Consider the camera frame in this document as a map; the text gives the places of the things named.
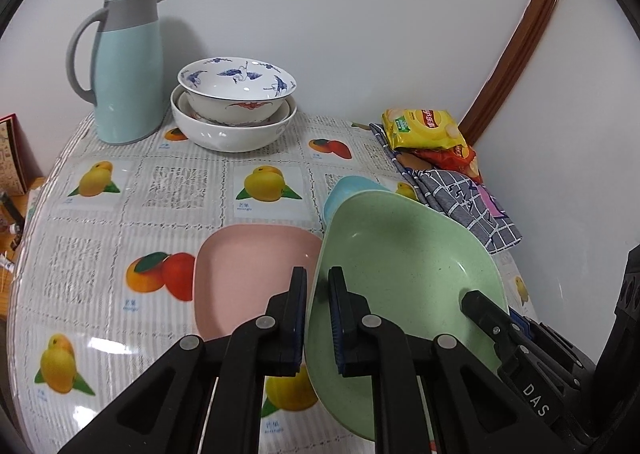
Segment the green square plate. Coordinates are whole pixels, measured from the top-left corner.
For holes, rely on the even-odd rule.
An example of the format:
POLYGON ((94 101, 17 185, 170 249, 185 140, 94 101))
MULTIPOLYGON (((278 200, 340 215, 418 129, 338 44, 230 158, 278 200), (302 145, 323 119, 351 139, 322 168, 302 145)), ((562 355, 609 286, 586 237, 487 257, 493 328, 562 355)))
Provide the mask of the green square plate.
POLYGON ((349 291, 371 311, 409 335, 450 333, 491 372, 499 360, 492 341, 459 309, 468 290, 501 310, 506 294, 497 266, 462 225, 401 195, 365 191, 337 209, 326 229, 307 310, 305 360, 311 385, 326 410, 363 439, 374 437, 369 378, 344 378, 334 360, 326 278, 342 269, 349 291))

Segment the blue square plate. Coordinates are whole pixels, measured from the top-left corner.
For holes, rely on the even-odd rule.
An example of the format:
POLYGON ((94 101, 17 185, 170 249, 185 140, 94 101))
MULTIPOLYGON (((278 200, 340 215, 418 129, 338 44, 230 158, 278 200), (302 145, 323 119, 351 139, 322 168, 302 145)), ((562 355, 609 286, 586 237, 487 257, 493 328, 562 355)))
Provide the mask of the blue square plate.
POLYGON ((388 188, 367 177, 360 175, 347 175, 339 179, 332 187, 329 196, 323 206, 323 221, 329 225, 335 212, 344 201, 356 194, 369 191, 388 192, 388 188))

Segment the pink square plate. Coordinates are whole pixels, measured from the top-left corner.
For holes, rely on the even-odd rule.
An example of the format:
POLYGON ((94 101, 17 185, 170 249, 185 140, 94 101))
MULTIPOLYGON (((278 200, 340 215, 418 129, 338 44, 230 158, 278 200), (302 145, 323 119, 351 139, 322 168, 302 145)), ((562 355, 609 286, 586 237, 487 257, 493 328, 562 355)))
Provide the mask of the pink square plate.
POLYGON ((269 299, 288 290, 294 267, 314 280, 321 238, 295 226, 233 224, 210 235, 195 259, 193 304, 205 340, 230 335, 265 313, 269 299))

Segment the grey checked cloth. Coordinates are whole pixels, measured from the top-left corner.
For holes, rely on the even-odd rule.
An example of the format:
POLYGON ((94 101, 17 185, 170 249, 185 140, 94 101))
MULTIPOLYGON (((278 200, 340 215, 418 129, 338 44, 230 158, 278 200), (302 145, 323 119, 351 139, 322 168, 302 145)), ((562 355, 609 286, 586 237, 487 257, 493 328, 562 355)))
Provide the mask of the grey checked cloth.
POLYGON ((382 125, 370 123, 369 129, 402 179, 410 185, 418 203, 464 226, 492 255, 522 241, 520 230, 483 184, 475 183, 460 172, 403 165, 400 151, 390 148, 382 125))

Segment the red chips bag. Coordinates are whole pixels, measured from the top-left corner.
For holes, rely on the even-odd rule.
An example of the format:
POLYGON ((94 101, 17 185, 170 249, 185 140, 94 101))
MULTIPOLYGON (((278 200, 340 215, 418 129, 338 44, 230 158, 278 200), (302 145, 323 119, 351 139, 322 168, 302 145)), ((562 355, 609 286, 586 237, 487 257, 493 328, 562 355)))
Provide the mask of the red chips bag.
POLYGON ((449 149, 413 148, 410 153, 438 169, 459 172, 477 184, 484 183, 477 154, 469 145, 457 145, 449 149))

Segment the fruit print tablecloth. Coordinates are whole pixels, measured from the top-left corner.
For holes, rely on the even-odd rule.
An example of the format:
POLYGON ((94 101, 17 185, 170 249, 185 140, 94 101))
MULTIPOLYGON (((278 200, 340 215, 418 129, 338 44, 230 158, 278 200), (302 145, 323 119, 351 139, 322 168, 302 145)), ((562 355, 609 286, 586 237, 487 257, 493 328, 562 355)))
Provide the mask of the fruit print tablecloth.
MULTIPOLYGON (((371 130, 341 119, 300 113, 274 143, 231 155, 164 133, 110 146, 84 122, 43 185, 15 270, 12 390, 30 447, 62 451, 182 337, 201 337, 193 275, 210 235, 233 224, 287 225, 320 237, 322 248, 324 203, 347 175, 397 195, 402 184, 371 130)), ((489 255, 506 310, 533 317, 510 253, 489 255)), ((373 439, 323 406, 305 352, 303 364, 296 376, 259 384, 260 450, 372 452, 373 439)))

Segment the large white porcelain bowl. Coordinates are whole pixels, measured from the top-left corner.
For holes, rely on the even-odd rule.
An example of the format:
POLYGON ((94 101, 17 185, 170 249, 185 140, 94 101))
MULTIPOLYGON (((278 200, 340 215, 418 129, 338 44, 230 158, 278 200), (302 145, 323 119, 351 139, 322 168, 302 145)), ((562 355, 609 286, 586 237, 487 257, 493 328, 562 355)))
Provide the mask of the large white porcelain bowl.
POLYGON ((186 138, 209 151, 239 154, 258 151, 274 143, 290 126, 297 114, 297 104, 288 96, 264 125, 232 127, 216 125, 198 117, 186 98, 186 90, 177 85, 170 94, 171 114, 186 138))

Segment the yellow chips bag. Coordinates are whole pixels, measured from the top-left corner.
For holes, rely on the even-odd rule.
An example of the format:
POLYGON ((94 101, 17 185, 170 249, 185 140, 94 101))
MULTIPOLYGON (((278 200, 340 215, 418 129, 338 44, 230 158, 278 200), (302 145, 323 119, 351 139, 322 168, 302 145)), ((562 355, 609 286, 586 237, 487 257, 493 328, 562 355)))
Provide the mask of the yellow chips bag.
POLYGON ((387 109, 382 114, 382 122, 393 149, 446 151, 466 145, 457 122, 447 110, 387 109))

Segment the blue patterned porcelain bowl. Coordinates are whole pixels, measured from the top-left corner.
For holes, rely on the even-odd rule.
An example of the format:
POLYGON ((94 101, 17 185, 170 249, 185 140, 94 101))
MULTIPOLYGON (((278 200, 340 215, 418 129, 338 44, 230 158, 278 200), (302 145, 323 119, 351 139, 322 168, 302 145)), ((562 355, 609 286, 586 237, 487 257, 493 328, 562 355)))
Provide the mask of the blue patterned porcelain bowl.
POLYGON ((211 57, 185 65, 177 74, 191 108, 223 125, 259 125, 297 88, 280 66, 248 57, 211 57))

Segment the light blue thermos jug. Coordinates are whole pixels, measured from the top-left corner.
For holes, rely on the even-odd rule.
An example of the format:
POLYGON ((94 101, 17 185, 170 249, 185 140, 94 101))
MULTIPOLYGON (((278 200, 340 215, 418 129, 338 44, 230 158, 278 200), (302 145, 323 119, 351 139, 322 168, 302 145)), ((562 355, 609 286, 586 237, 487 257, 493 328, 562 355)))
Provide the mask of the light blue thermos jug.
POLYGON ((96 135, 110 145, 145 139, 162 124, 164 55, 157 6, 163 0, 103 0, 70 39, 67 81, 93 106, 96 135), (82 34, 96 26, 90 59, 90 86, 77 78, 76 50, 82 34))

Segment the brown wooden door frame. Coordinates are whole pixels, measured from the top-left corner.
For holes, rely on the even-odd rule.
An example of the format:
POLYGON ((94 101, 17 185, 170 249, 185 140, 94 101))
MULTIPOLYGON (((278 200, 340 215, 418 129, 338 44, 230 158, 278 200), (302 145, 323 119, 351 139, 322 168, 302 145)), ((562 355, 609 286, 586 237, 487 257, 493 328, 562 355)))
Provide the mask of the brown wooden door frame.
POLYGON ((494 70, 460 122, 465 140, 477 144, 497 116, 546 31, 559 0, 529 0, 494 70))

